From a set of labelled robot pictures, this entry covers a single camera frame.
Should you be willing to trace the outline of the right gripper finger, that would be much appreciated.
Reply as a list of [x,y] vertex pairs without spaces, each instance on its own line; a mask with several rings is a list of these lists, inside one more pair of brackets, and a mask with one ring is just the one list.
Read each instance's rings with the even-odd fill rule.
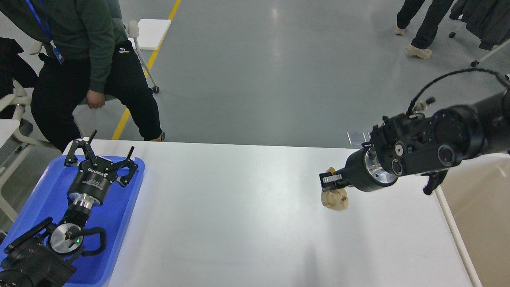
[[347,187],[347,180],[343,175],[344,169],[335,170],[328,169],[326,172],[319,174],[321,190],[336,191]]

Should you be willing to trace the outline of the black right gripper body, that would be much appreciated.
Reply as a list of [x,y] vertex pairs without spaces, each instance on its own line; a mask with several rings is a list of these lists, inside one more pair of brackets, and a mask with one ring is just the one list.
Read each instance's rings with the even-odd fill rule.
[[397,182],[397,175],[385,171],[375,152],[374,147],[365,147],[349,155],[345,167],[337,171],[341,180],[339,188],[355,187],[369,192],[390,187]]

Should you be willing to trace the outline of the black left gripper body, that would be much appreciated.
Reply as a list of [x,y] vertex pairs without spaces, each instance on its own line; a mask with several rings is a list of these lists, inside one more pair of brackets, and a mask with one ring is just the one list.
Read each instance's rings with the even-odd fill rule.
[[102,206],[114,181],[117,171],[124,168],[122,162],[113,162],[102,156],[78,162],[76,156],[68,156],[66,165],[78,167],[78,172],[67,191],[69,204],[82,207]]

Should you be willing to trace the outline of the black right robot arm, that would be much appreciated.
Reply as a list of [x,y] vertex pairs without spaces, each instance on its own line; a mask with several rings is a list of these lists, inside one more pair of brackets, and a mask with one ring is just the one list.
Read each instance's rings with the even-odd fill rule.
[[413,98],[406,112],[384,116],[369,140],[352,153],[344,168],[330,168],[319,175],[323,198],[340,195],[346,187],[375,191],[393,185],[399,177],[428,176],[423,192],[432,193],[445,179],[448,169],[463,160],[504,153],[510,148],[509,76],[481,68],[452,71],[433,80],[437,83],[458,73],[482,72],[495,76],[505,88],[472,105],[454,105],[426,117],[423,110],[434,97],[419,101],[424,89]]

